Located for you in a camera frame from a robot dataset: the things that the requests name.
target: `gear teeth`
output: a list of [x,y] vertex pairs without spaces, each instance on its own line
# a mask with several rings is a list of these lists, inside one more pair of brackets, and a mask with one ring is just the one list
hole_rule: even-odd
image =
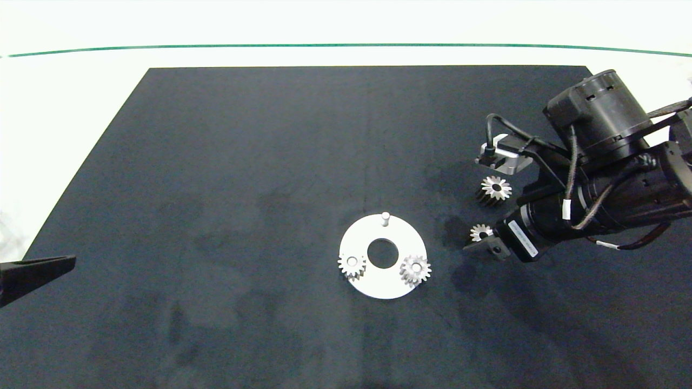
[[489,176],[483,179],[476,199],[484,206],[494,207],[507,200],[512,194],[512,187],[506,179]]
[[427,280],[430,277],[430,272],[430,264],[422,256],[406,257],[399,270],[401,279],[412,288]]
[[[355,263],[353,265],[349,264],[349,259],[353,258]],[[344,275],[349,280],[357,280],[360,277],[363,277],[365,274],[365,259],[364,258],[356,258],[352,256],[342,256],[339,257],[339,269],[341,269],[341,273]]]
[[480,242],[483,238],[492,234],[493,229],[491,227],[486,226],[485,224],[476,224],[471,228],[471,233],[468,236],[471,237],[472,242]]

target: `gear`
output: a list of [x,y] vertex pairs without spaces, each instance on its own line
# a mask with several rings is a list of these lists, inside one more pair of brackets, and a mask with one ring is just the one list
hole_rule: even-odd
[[365,273],[365,258],[339,257],[339,269],[346,278],[359,278]]
[[404,258],[399,274],[405,283],[415,287],[430,277],[430,264],[424,257],[411,255]]
[[506,179],[500,177],[486,177],[476,192],[476,198],[485,206],[496,206],[507,200],[512,194],[512,187]]
[[488,237],[492,234],[492,228],[486,226],[485,224],[476,224],[471,229],[471,240],[474,242],[480,242],[481,239]]

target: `white circular plate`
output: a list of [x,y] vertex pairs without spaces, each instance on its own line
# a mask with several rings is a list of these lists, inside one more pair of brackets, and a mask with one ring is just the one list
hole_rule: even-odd
[[[367,248],[378,239],[392,242],[399,250],[397,263],[390,268],[379,268],[367,257]],[[351,284],[367,296],[382,299],[398,298],[415,288],[404,282],[399,274],[404,258],[409,256],[427,260],[426,245],[415,228],[387,212],[366,216],[353,223],[344,233],[339,248],[339,258],[365,259],[365,272],[358,278],[350,278]]]

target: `black cylindrical motor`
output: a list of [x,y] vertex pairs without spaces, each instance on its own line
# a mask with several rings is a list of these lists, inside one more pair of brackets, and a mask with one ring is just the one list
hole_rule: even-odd
[[637,132],[651,126],[627,86],[614,70],[584,79],[551,99],[543,113],[563,143],[574,126],[579,164],[595,170],[647,148]]

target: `white label sticker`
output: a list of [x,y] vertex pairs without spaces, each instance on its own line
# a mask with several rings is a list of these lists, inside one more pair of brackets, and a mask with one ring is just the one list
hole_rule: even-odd
[[529,253],[530,256],[535,257],[538,255],[538,250],[536,250],[536,247],[534,246],[533,243],[531,243],[531,240],[529,240],[529,237],[524,234],[524,231],[519,227],[519,224],[517,224],[516,221],[512,220],[509,223],[507,223],[509,226],[509,229],[512,230],[514,235],[519,239],[519,242],[521,242],[522,246],[526,249],[526,252]]

